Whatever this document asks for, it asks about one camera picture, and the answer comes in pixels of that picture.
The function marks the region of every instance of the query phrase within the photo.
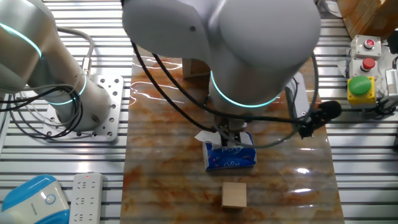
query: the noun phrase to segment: small cardboard box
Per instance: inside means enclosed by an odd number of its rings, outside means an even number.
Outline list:
[[[201,60],[183,58],[182,73],[184,78],[209,75],[210,68],[205,62],[202,62]]]

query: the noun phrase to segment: mounting plate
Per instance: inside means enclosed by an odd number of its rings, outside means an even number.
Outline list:
[[[84,131],[84,132],[74,132],[72,131],[67,136],[62,138],[57,138],[56,142],[65,141],[65,142],[112,142],[118,138],[118,129],[119,129],[119,117],[121,111],[121,102],[123,95],[123,85],[124,79],[120,75],[114,75],[112,77],[105,75],[90,75],[90,79],[99,85],[101,85],[111,97],[111,110],[109,111],[108,117],[102,122],[97,128],[92,131]],[[57,112],[52,106],[49,106],[47,109],[46,117],[50,120],[53,120],[59,123],[57,118]],[[51,132],[52,135],[56,135],[63,131],[65,128],[63,127],[55,127],[49,126],[47,124],[44,125],[44,133]]]

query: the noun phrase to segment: green button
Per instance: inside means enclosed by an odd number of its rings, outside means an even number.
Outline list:
[[[372,81],[368,77],[358,76],[349,81],[348,89],[355,95],[367,93],[372,88]]]

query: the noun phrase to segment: power strip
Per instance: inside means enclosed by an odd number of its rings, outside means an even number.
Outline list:
[[[75,176],[69,224],[100,223],[102,183],[102,174],[77,174]]]

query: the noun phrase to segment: cardboard box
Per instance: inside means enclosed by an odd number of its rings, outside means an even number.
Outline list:
[[[370,35],[387,39],[398,28],[398,0],[338,0],[351,38]]]
[[[197,77],[200,75],[209,75],[210,68],[201,60],[182,59],[182,74],[184,78]]]

